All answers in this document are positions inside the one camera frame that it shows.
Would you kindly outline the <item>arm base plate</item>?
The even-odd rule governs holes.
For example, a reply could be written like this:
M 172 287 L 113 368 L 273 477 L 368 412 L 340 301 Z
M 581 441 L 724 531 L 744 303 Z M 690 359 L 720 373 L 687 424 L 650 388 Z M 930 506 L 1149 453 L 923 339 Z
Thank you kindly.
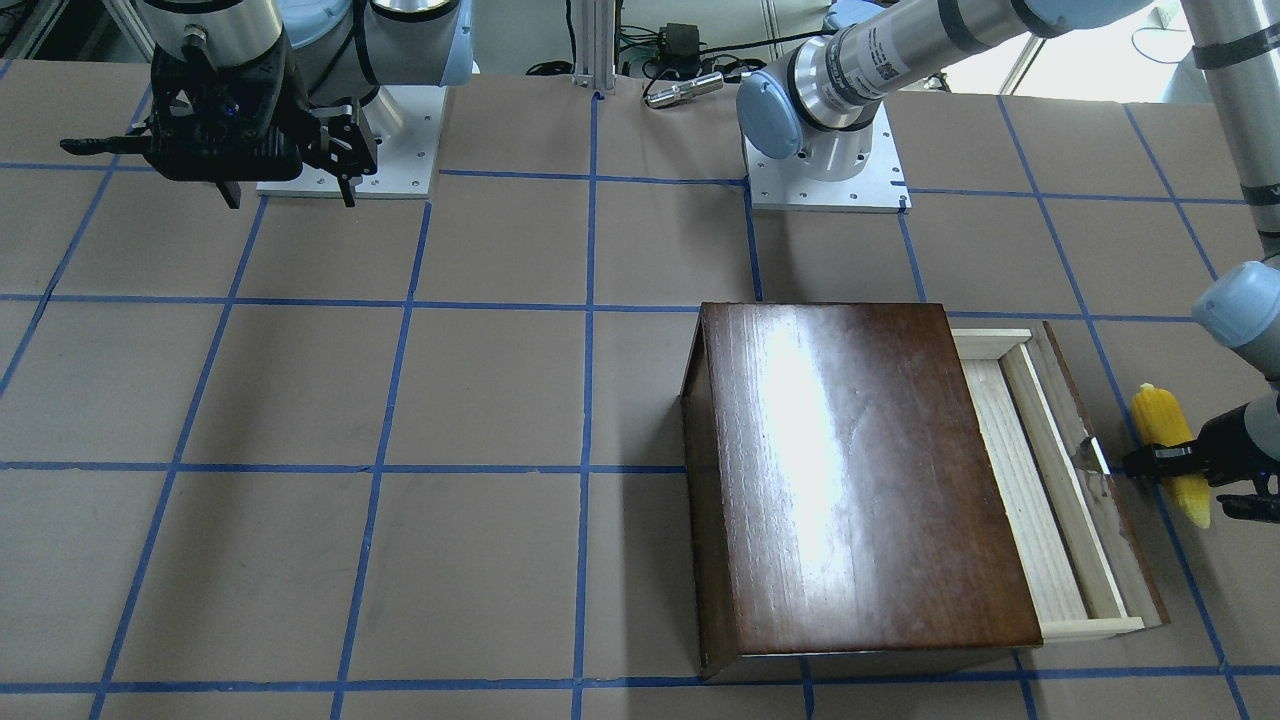
M 913 201 L 888 110 L 881 108 L 858 141 L 838 141 L 833 155 L 772 159 L 742 140 L 751 204 L 771 211 L 906 213 Z
M 312 109 L 287 126 L 303 167 L 298 177 L 257 183 L 266 197 L 421 199 L 430 195 L 445 115 L 447 88 L 381 86 L 361 106 Z

